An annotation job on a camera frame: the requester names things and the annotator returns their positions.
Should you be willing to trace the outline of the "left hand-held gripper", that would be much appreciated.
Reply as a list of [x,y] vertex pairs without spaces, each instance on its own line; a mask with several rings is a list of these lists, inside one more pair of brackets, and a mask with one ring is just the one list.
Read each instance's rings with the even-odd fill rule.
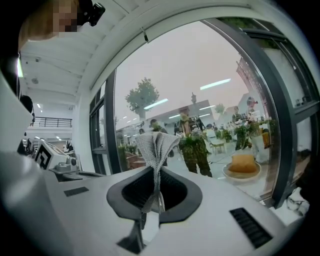
[[71,157],[55,145],[45,141],[40,141],[34,160],[43,170],[53,172],[58,182],[80,181],[105,176],[99,173],[80,171],[79,163],[75,157]]

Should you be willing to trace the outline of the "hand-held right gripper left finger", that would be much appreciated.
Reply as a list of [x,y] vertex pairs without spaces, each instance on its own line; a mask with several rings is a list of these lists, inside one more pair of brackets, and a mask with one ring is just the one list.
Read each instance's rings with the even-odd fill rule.
[[119,217],[107,201],[111,186],[146,171],[147,168],[140,167],[61,183],[53,172],[43,172],[53,209],[72,244],[72,256],[154,256],[148,247],[135,254],[118,246],[118,241],[130,234],[135,222]]

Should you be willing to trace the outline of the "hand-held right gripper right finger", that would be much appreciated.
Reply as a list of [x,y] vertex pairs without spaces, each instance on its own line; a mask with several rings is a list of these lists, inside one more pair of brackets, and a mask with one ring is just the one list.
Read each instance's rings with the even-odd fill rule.
[[255,248],[230,211],[244,208],[275,238],[283,222],[267,207],[238,187],[189,171],[179,175],[193,181],[202,191],[202,202],[185,221],[162,224],[143,250],[143,256],[246,256]]

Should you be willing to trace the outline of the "grey cloth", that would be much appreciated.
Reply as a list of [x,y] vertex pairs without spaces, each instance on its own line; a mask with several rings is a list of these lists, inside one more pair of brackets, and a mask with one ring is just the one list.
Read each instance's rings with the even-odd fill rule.
[[137,135],[135,141],[146,166],[153,169],[153,192],[141,211],[149,213],[153,206],[158,206],[159,212],[162,213],[165,211],[165,204],[161,192],[161,168],[171,150],[179,144],[180,138],[176,135],[152,131]]

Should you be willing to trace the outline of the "large window glass pane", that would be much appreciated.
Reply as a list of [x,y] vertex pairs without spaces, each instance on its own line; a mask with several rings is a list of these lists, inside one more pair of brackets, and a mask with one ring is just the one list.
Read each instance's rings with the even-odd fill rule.
[[[144,77],[159,92],[145,119],[125,96]],[[122,171],[146,164],[136,136],[180,138],[164,165],[229,182],[260,200],[272,194],[276,128],[248,57],[202,21],[169,31],[132,53],[115,71],[115,139]]]

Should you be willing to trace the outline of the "black railing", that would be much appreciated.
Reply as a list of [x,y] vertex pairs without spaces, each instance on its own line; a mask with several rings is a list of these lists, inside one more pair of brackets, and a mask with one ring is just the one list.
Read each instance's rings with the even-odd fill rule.
[[72,128],[72,119],[56,117],[35,117],[33,127]]

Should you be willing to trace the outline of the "leafy green tree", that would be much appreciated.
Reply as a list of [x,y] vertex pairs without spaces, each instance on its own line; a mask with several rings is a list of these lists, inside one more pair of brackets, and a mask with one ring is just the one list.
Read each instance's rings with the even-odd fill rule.
[[127,107],[131,112],[139,116],[141,120],[146,118],[149,109],[145,107],[155,103],[159,99],[159,91],[153,85],[150,78],[144,77],[137,83],[136,88],[132,88],[125,96]]

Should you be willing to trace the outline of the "narrow window pane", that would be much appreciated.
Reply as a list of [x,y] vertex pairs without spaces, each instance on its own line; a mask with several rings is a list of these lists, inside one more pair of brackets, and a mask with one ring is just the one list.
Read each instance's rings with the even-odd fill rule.
[[299,78],[297,66],[292,64],[279,48],[263,47],[262,49],[279,72],[294,108],[315,101],[309,88],[303,84],[303,79]]

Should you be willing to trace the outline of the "dark window frame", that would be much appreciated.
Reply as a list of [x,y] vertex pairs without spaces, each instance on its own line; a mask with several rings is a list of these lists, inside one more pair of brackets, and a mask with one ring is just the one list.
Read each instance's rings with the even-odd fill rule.
[[[272,194],[267,198],[254,199],[279,206],[282,202],[287,202],[294,189],[303,188],[308,181],[307,175],[311,173],[311,161],[318,153],[320,98],[316,93],[314,79],[292,40],[270,22],[245,17],[219,17],[195,22],[204,22],[243,51],[259,76],[270,107],[271,119],[276,122],[269,137],[270,149],[276,158],[276,175]],[[160,37],[154,37],[150,33],[147,36],[149,43]],[[308,87],[315,101],[293,107],[281,75],[263,48],[280,49],[296,65],[299,78],[303,79],[303,84]],[[115,129],[115,78],[119,65],[111,70],[110,75],[103,77],[101,86],[95,90],[89,104],[93,164],[97,173],[106,175],[146,165],[145,163],[144,166],[123,171],[119,164]]]

